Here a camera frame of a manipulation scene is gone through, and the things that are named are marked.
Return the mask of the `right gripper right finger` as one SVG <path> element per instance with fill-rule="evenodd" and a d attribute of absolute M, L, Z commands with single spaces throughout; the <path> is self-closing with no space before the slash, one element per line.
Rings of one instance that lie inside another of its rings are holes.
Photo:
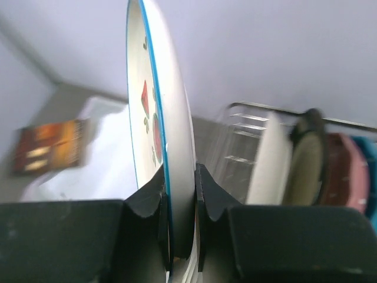
<path fill-rule="evenodd" d="M 204 282 L 376 281 L 376 235 L 356 210 L 243 205 L 202 164 L 195 184 Z"/>

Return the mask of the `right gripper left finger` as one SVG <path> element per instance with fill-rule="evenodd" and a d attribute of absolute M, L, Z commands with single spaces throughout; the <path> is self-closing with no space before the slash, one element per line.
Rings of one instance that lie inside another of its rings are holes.
<path fill-rule="evenodd" d="M 126 200 L 4 203 L 2 282 L 166 282 L 164 171 Z"/>

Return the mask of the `brown floral pattern plate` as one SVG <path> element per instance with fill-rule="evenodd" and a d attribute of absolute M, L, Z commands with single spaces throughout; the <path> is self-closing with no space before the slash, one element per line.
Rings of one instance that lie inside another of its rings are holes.
<path fill-rule="evenodd" d="M 247 191 L 247 205 L 281 205 L 292 159 L 292 142 L 277 114 L 267 115 Z"/>

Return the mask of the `black rimmed beige plate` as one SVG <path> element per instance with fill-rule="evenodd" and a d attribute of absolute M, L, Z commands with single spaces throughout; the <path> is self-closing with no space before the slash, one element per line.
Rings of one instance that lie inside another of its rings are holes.
<path fill-rule="evenodd" d="M 293 153 L 282 204 L 317 205 L 326 187 L 329 166 L 325 121 L 321 111 L 310 108 L 302 113 L 289 139 Z"/>

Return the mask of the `white watermelon pattern plate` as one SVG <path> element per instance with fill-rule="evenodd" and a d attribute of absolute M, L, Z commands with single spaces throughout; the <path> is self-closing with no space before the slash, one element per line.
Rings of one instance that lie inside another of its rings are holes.
<path fill-rule="evenodd" d="M 142 187 L 162 170 L 173 260 L 169 280 L 200 282 L 191 112 L 174 43 L 154 1 L 128 3 L 126 55 L 136 182 Z"/>

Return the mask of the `pink polka dot plate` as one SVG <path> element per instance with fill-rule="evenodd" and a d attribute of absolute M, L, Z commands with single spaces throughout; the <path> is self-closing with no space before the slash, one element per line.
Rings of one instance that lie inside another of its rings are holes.
<path fill-rule="evenodd" d="M 328 182 L 320 204 L 346 206 L 364 213 L 370 189 L 368 165 L 364 155 L 346 134 L 330 133 L 327 140 Z"/>

